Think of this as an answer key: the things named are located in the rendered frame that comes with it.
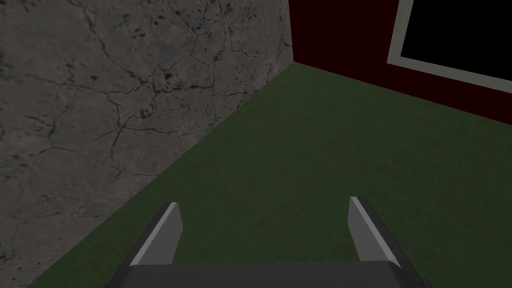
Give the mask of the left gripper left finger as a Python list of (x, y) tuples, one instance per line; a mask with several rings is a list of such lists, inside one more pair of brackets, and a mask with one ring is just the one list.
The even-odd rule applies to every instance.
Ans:
[(172, 264), (182, 231), (183, 222), (179, 204), (171, 202), (158, 218), (154, 228), (150, 230), (141, 248), (138, 248), (130, 265)]

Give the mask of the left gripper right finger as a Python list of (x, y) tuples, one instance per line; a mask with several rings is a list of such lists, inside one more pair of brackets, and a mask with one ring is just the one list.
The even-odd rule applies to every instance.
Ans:
[(350, 197), (347, 224), (361, 261), (389, 261), (402, 269), (415, 268), (365, 197)]

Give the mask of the grey framed dark window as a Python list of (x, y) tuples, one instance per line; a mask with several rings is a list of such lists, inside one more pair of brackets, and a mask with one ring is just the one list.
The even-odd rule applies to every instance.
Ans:
[(512, 94), (512, 0), (399, 0), (387, 63)]

